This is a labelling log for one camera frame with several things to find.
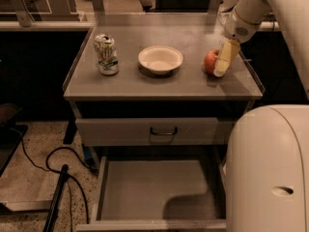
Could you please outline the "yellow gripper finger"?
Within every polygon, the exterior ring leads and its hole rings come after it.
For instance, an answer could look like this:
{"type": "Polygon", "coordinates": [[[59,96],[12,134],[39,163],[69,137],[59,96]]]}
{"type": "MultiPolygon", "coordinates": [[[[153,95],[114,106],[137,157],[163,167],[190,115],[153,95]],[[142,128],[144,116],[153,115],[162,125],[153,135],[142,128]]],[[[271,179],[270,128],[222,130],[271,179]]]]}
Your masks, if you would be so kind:
{"type": "Polygon", "coordinates": [[[216,77],[222,77],[239,54],[239,51],[240,44],[237,40],[231,39],[225,42],[219,50],[213,74],[216,77]]]}

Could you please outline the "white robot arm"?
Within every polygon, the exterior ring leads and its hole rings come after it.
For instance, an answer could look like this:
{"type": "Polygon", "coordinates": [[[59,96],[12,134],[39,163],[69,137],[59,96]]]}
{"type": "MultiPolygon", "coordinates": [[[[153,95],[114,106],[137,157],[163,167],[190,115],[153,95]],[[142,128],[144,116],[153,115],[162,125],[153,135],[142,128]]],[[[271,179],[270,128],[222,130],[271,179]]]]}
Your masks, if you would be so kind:
{"type": "MultiPolygon", "coordinates": [[[[309,88],[309,0],[238,0],[224,36],[244,43],[273,12],[309,88]]],[[[309,106],[255,108],[236,122],[226,155],[226,232],[308,232],[309,106]]]]}

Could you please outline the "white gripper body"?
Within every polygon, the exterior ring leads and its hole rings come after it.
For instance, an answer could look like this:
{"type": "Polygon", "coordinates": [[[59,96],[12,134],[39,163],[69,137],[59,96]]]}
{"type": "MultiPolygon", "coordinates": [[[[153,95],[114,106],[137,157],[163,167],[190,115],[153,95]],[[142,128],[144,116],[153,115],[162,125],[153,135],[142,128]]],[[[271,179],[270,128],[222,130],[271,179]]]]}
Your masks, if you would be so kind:
{"type": "Polygon", "coordinates": [[[257,30],[256,24],[242,20],[236,10],[231,11],[224,24],[224,36],[228,39],[234,39],[240,44],[249,41],[257,30]]]}

